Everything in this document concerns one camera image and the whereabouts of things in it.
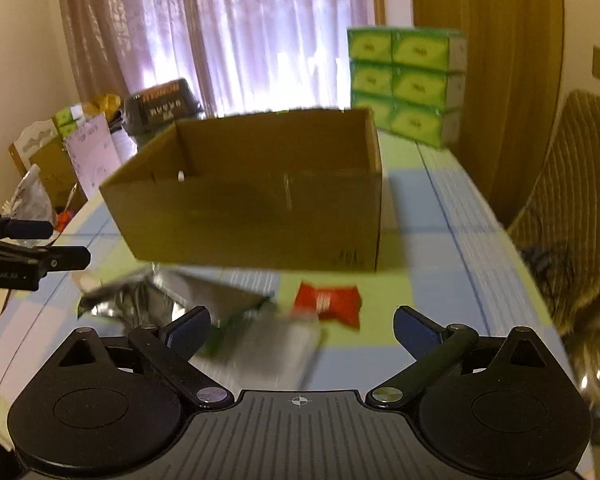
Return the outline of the green tissue box stack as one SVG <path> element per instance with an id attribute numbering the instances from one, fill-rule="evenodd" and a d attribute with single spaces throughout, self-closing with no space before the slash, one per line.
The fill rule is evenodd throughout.
<path id="1" fill-rule="evenodd" d="M 348 30 L 351 106 L 367 108 L 378 129 L 447 148 L 460 136 L 467 40 L 455 29 L 352 27 Z"/>

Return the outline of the black printed bag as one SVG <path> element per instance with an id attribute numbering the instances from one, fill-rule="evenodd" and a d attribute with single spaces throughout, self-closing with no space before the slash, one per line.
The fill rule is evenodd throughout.
<path id="1" fill-rule="evenodd" d="M 174 120 L 198 118 L 204 114 L 201 102 L 184 78 L 130 94 L 124 99 L 124 130 L 130 136 L 154 133 Z"/>

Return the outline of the checked tablecloth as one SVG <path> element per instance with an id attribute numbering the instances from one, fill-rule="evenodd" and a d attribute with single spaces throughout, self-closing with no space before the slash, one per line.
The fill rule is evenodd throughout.
<path id="1" fill-rule="evenodd" d="M 328 322 L 326 344 L 309 385 L 365 391 L 394 374 L 407 354 L 392 333 L 394 310 L 408 304 L 440 324 L 460 322 L 503 336 L 533 328 L 559 361 L 566 352 L 512 241 L 475 185 L 448 151 L 383 134 L 386 210 L 373 273 L 248 271 L 201 266 L 208 280 L 252 289 L 282 309 L 301 283 L 353 286 L 361 326 Z M 0 317 L 0 425 L 9 404 L 83 318 L 81 292 L 67 273 L 47 275 L 36 292 L 13 292 Z"/>

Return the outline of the grey plastic bag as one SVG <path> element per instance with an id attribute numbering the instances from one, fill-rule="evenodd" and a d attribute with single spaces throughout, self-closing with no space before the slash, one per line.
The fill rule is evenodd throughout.
<path id="1" fill-rule="evenodd" d="M 55 224 L 56 214 L 41 180 L 41 169 L 32 164 L 3 204 L 2 214 L 15 220 L 48 221 Z"/>

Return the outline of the quilted brown chair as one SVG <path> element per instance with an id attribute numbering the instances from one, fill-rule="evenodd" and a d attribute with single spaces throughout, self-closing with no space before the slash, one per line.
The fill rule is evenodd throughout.
<path id="1" fill-rule="evenodd" d="M 600 296 L 600 96 L 573 90 L 528 202 L 508 228 L 562 336 Z"/>

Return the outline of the red snack packet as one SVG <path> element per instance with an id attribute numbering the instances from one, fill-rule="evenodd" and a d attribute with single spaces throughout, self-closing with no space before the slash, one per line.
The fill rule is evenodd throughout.
<path id="1" fill-rule="evenodd" d="M 320 321 L 336 321 L 351 330 L 360 329 L 362 297 L 356 286 L 324 287 L 302 282 L 291 312 L 312 315 Z"/>

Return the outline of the brown cardboard box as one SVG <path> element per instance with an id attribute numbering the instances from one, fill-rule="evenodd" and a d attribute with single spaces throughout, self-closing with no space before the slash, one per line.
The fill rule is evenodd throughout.
<path id="1" fill-rule="evenodd" d="M 382 163 L 365 108 L 176 122 L 100 188 L 135 258 L 372 272 Z"/>

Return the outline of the clear plastic tray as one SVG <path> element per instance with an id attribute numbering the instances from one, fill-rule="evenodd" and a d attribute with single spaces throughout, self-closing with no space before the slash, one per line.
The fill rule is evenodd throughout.
<path id="1" fill-rule="evenodd" d="M 323 339 L 315 315 L 283 313 L 274 304 L 245 313 L 218 335 L 209 374 L 237 392 L 299 389 Z"/>

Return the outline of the silver foil bag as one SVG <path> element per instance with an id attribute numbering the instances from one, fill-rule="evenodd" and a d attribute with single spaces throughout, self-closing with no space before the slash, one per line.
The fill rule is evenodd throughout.
<path id="1" fill-rule="evenodd" d="M 84 292 L 78 315 L 110 318 L 126 330 L 155 324 L 160 327 L 196 307 L 205 308 L 213 326 L 257 311 L 268 296 L 218 281 L 197 278 L 172 268 L 146 266 L 122 278 Z"/>

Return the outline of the pink paper box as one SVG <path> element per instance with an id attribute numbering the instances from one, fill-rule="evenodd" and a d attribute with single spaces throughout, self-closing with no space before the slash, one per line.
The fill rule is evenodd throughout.
<path id="1" fill-rule="evenodd" d="M 97 115 L 65 138 L 65 148 L 88 200 L 121 166 L 104 114 Z"/>

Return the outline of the brown carton beside table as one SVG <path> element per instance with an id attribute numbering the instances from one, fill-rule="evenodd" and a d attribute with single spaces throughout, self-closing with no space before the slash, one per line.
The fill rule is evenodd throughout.
<path id="1" fill-rule="evenodd" d="M 76 214 L 86 204 L 64 142 L 51 119 L 24 128 L 8 152 L 21 177 L 32 165 L 40 168 L 38 176 L 56 211 Z"/>

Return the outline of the curtain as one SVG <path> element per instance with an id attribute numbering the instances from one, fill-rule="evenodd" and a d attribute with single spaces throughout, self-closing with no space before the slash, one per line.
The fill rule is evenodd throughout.
<path id="1" fill-rule="evenodd" d="M 185 79 L 210 115 L 349 103 L 365 0 L 59 0 L 79 95 Z"/>

